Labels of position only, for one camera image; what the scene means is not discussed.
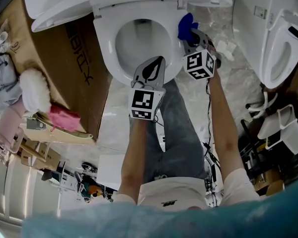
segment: hand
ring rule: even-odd
[[[208,51],[211,53],[211,54],[217,54],[218,52],[217,52],[217,50],[216,50],[216,48],[214,47],[214,44],[213,44],[213,42],[212,42],[212,40],[210,39],[210,37],[208,36],[208,35],[206,35],[207,36],[207,38],[208,38],[208,41],[209,41],[209,43],[208,43],[208,46],[207,46],[207,49],[208,49]],[[220,54],[217,54],[217,60],[216,60],[216,69],[218,69],[218,68],[220,68],[220,66],[221,66],[221,64],[222,64],[222,61],[221,61],[221,55]]]

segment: cardboard box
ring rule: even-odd
[[[32,156],[32,154],[30,154],[29,152],[22,150],[21,163],[29,167],[34,167],[38,170],[49,169],[52,171],[56,171],[59,165],[61,156],[52,149],[48,149],[48,151],[46,152],[47,150],[46,144],[40,143],[38,141],[32,141],[32,140],[27,140],[26,142],[26,145],[31,147],[32,149],[35,149],[38,144],[40,144],[38,154],[41,157],[43,157],[46,161],[43,162],[38,158]]]
[[[47,78],[51,97],[58,105],[77,112],[80,132],[93,135],[81,139],[49,128],[22,128],[28,138],[46,142],[94,144],[111,83],[104,64],[93,15],[42,32],[33,33],[23,0],[13,0],[0,15],[0,26],[8,19],[12,57],[18,73],[28,68],[41,70]]]
[[[271,196],[283,190],[284,182],[281,180],[280,175],[277,170],[270,169],[264,173],[264,178],[258,176],[254,188],[256,191],[267,187],[266,196]]]

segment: blue fabric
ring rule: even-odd
[[[182,41],[186,40],[188,42],[194,42],[194,38],[191,33],[191,28],[198,29],[198,27],[199,27],[199,23],[193,22],[192,13],[188,13],[181,19],[178,25],[178,28],[179,28],[178,38]]]
[[[144,183],[155,177],[193,177],[204,179],[203,148],[190,120],[175,80],[164,84],[166,93],[160,111],[164,124],[165,152],[162,151],[156,124],[147,124],[147,154]]]
[[[128,203],[25,220],[24,238],[296,238],[298,182],[262,202],[167,213]]]

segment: floor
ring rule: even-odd
[[[199,22],[199,29],[208,34],[215,47],[220,43],[234,43],[232,34],[232,8],[202,8],[191,6],[195,21]],[[238,131],[241,132],[240,120],[248,116],[246,103],[261,99],[260,81],[238,47],[232,57],[223,59],[219,69],[223,89],[235,119]],[[181,71],[176,82],[186,103],[186,107],[194,128],[201,141],[208,136],[207,110],[209,98],[205,92],[206,81],[193,81]],[[129,86],[113,79],[109,89],[108,99],[103,113],[96,145],[65,145],[54,143],[51,147],[64,156],[67,166],[73,170],[80,167],[82,161],[98,164],[100,155],[124,154],[128,146],[128,91]],[[163,127],[157,124],[157,134],[163,147]]]

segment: jeans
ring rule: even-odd
[[[166,89],[160,111],[164,122],[165,152],[156,133],[156,123],[147,123],[147,152],[144,183],[156,177],[193,177],[204,179],[203,147],[196,134],[175,80]]]

